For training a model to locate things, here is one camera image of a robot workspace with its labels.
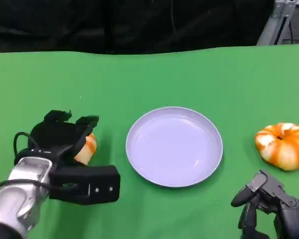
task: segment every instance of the green table surface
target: green table surface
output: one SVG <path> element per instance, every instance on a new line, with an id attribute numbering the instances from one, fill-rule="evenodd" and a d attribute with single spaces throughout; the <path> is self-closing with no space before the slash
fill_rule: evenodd
<path id="1" fill-rule="evenodd" d="M 164 106 L 191 108 L 219 129 L 219 168 L 190 188 L 154 185 L 130 166 L 125 140 L 133 122 Z M 299 198 L 299 170 L 283 172 L 259 156 L 254 135 L 269 124 L 299 124 L 299 45 L 218 48 L 143 56 L 75 52 L 0 54 L 0 181 L 13 166 L 12 139 L 51 109 L 72 121 L 100 115 L 91 165 L 114 164 L 121 181 L 112 204 L 47 200 L 30 239 L 239 238 L 235 193 L 267 169 Z M 26 139 L 20 139 L 19 148 Z M 275 238 L 274 215 L 259 212 L 258 230 Z"/>

